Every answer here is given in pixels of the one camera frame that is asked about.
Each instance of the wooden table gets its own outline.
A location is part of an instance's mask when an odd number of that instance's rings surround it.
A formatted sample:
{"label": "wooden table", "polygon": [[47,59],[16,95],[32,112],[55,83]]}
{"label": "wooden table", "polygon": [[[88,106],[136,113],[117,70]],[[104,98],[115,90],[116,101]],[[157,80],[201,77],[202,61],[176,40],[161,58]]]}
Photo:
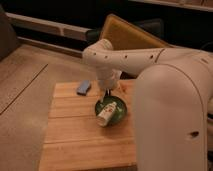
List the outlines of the wooden table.
{"label": "wooden table", "polygon": [[39,171],[137,170],[130,112],[133,81],[120,81],[120,88],[112,92],[126,102],[128,114],[106,128],[95,118],[97,83],[92,82],[87,96],[76,94],[78,85],[55,87]]}

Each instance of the green bowl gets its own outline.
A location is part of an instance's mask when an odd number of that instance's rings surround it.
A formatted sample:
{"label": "green bowl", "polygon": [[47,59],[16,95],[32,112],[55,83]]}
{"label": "green bowl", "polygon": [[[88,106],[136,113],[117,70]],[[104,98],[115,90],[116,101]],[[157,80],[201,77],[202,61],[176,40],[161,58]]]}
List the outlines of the green bowl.
{"label": "green bowl", "polygon": [[115,113],[110,119],[108,125],[114,125],[117,124],[119,121],[121,121],[127,114],[127,107],[125,102],[116,96],[105,96],[103,99],[103,102],[101,103],[100,100],[97,101],[95,104],[95,113],[96,116],[103,110],[103,108],[108,105],[109,103],[116,102],[117,106],[115,109]]}

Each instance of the floor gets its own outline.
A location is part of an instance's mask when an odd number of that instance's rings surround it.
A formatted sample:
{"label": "floor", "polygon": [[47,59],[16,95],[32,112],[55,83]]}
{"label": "floor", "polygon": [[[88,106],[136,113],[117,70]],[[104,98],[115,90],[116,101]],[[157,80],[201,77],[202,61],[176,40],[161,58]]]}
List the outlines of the floor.
{"label": "floor", "polygon": [[55,83],[95,73],[79,58],[22,45],[0,75],[0,171],[37,171]]}

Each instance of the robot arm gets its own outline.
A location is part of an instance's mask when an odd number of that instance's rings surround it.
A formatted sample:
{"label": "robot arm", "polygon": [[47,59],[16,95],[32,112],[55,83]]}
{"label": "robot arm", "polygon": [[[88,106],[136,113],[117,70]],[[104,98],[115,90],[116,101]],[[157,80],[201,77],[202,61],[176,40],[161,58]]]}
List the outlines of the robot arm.
{"label": "robot arm", "polygon": [[139,75],[132,103],[139,170],[207,171],[211,54],[187,48],[113,51],[100,40],[84,50],[83,59],[105,68],[100,81],[114,81],[114,72],[107,72],[114,68]]}
{"label": "robot arm", "polygon": [[[115,68],[133,75],[139,75],[142,70],[155,63],[181,58],[199,52],[198,50],[188,48],[113,51],[113,46],[110,41],[102,39],[84,50],[83,59],[96,68]],[[102,77],[104,78],[105,76],[106,73],[102,76],[100,75],[98,79],[102,79]]]}

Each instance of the small blue object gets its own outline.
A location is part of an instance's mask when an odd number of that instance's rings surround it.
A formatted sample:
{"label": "small blue object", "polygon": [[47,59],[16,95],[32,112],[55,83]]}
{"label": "small blue object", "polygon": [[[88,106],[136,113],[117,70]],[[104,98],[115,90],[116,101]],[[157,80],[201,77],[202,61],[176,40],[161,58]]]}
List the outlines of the small blue object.
{"label": "small blue object", "polygon": [[81,82],[80,86],[77,88],[77,94],[86,96],[87,91],[91,88],[91,83],[88,80],[84,80]]}

